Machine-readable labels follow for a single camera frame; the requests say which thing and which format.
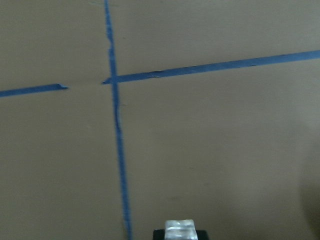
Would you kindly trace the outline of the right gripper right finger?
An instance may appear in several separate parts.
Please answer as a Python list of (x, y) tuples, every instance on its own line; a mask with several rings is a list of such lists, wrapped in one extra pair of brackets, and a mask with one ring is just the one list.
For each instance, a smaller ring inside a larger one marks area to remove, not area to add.
[(208, 233), (206, 230), (196, 230), (198, 240), (208, 240)]

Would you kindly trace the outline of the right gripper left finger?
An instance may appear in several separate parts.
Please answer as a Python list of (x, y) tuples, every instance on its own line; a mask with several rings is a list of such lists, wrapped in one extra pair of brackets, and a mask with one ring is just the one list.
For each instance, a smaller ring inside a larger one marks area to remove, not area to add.
[(165, 240), (165, 230), (155, 229), (152, 233), (152, 240)]

